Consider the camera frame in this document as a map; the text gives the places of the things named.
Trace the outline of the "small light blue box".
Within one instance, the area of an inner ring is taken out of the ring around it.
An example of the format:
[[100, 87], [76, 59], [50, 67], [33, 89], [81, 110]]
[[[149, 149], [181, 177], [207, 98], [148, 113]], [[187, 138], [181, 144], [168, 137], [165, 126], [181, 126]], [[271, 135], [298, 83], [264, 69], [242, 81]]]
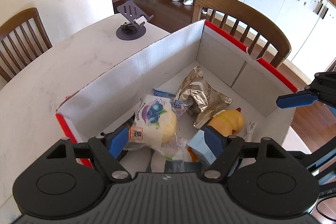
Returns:
[[198, 130], [187, 142], [188, 149], [198, 158], [203, 166], [210, 166], [217, 158], [205, 142], [205, 132]]

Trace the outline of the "silver foil snack bag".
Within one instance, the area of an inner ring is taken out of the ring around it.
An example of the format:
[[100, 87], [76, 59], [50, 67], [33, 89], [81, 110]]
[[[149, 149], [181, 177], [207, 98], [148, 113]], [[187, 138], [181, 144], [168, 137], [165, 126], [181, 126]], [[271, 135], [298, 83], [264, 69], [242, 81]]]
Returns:
[[182, 81], [175, 99], [187, 106], [193, 126], [202, 128], [215, 114], [225, 110], [232, 99], [215, 90], [203, 77], [200, 66], [194, 67]]

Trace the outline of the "blueberry bread packet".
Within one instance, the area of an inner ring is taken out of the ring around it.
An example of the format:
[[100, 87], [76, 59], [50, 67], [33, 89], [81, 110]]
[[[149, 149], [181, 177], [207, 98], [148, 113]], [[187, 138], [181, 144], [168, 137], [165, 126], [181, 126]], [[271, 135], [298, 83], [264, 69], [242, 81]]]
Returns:
[[177, 116], [169, 98], [146, 95], [141, 101], [129, 129], [126, 149], [149, 147], [162, 154], [165, 145], [176, 137]]

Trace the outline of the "blue soda biscuit packet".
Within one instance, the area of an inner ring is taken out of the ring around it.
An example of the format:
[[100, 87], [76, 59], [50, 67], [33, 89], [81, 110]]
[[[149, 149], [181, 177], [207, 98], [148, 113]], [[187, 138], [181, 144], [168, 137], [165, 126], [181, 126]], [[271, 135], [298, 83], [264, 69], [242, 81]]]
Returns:
[[158, 96], [158, 97], [163, 97], [163, 98], [170, 98], [172, 100], [175, 98], [175, 94], [169, 93], [169, 92], [164, 92], [164, 91], [157, 90], [157, 89], [154, 89], [153, 95]]

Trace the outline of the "black snack packet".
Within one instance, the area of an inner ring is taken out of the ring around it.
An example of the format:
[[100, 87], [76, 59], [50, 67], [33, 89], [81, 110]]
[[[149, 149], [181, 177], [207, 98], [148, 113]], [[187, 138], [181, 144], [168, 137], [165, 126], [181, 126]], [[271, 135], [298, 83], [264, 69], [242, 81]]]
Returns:
[[125, 122], [123, 123], [123, 125], [124, 125], [125, 127], [127, 127], [128, 129], [130, 129], [131, 126], [132, 126], [133, 123], [134, 123], [134, 120], [135, 120], [135, 113], [133, 113], [133, 115], [132, 115], [127, 121], [125, 121]]

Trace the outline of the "red cardboard shoe box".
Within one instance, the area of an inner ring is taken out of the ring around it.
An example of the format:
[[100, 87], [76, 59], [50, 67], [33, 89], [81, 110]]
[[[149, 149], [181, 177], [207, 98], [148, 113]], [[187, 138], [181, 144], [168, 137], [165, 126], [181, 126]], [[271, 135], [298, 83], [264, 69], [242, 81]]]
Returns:
[[246, 121], [256, 122], [252, 141], [263, 137], [284, 141], [295, 110], [278, 108], [276, 99], [295, 87], [268, 63], [252, 59], [236, 39], [205, 21], [115, 65], [65, 100], [56, 118], [73, 142], [85, 142], [122, 125], [154, 89], [176, 93], [197, 66], [212, 88], [232, 99], [232, 109], [241, 108]]

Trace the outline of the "grey phone stand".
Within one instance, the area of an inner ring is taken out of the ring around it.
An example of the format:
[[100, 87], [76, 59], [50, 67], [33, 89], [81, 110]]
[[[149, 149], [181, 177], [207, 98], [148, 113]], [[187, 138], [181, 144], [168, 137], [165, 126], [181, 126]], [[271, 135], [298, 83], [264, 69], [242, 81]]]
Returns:
[[154, 17], [154, 15], [148, 16], [132, 1], [119, 5], [117, 10], [126, 19], [116, 31], [116, 36], [124, 41], [143, 37], [146, 34], [145, 24]]

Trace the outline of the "dark wooden chair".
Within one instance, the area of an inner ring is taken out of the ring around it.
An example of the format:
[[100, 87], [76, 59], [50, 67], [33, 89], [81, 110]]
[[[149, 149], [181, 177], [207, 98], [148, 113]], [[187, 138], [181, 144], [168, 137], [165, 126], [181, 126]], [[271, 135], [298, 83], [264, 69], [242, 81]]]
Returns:
[[1, 25], [1, 77], [11, 81], [51, 48], [38, 9], [30, 7], [19, 12]]

